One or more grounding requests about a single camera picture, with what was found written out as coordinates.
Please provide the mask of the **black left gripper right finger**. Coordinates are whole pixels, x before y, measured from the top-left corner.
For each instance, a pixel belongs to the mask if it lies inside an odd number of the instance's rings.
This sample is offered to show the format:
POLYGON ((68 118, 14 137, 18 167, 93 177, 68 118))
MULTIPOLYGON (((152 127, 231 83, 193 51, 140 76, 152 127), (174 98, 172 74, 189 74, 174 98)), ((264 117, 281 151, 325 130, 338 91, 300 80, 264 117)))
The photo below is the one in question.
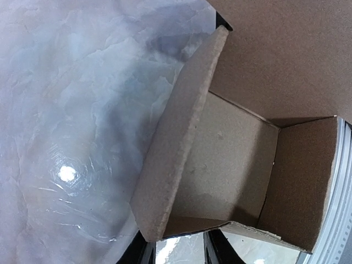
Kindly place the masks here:
POLYGON ((220 229, 203 233, 206 264, 245 264, 220 229))

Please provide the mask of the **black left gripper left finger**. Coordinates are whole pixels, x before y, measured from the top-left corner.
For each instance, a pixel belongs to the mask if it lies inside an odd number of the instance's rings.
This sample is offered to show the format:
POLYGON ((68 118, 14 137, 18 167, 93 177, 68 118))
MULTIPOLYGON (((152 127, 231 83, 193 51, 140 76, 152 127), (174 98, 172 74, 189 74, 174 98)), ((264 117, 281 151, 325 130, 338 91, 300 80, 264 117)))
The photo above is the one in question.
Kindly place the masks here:
POLYGON ((156 243, 147 242, 138 231, 117 264, 155 264, 156 243))

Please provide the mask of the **brown cardboard box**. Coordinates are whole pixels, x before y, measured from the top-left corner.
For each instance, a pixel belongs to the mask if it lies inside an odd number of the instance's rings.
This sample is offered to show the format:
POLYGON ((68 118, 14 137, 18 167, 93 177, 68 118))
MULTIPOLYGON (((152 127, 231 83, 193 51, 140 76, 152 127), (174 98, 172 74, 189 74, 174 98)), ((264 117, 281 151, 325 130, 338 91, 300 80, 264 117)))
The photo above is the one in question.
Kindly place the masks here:
POLYGON ((148 242, 211 229, 306 253, 350 170, 351 1, 211 1, 131 199, 148 242))

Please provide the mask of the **front aluminium frame rail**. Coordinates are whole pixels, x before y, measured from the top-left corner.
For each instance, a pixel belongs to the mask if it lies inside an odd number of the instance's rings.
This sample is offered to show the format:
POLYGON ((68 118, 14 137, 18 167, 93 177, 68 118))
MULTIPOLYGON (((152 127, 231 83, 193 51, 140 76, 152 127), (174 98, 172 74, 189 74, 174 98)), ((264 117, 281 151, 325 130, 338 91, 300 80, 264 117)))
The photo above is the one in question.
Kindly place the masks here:
POLYGON ((338 118, 338 139, 327 213, 312 254, 297 263, 338 263, 351 234, 351 126, 338 118))

